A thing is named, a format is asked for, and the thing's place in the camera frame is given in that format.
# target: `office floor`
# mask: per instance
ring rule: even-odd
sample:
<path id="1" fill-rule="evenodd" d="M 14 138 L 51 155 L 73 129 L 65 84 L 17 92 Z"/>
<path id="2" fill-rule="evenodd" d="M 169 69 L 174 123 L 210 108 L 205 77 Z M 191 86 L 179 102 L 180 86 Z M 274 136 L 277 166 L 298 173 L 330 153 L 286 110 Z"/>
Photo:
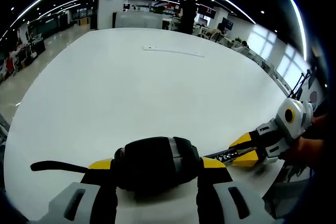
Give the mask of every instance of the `office floor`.
<path id="1" fill-rule="evenodd" d="M 45 39 L 46 50 L 30 66 L 0 84 L 0 113 L 9 124 L 36 77 L 63 49 L 89 30 L 90 25 L 73 26 Z"/>

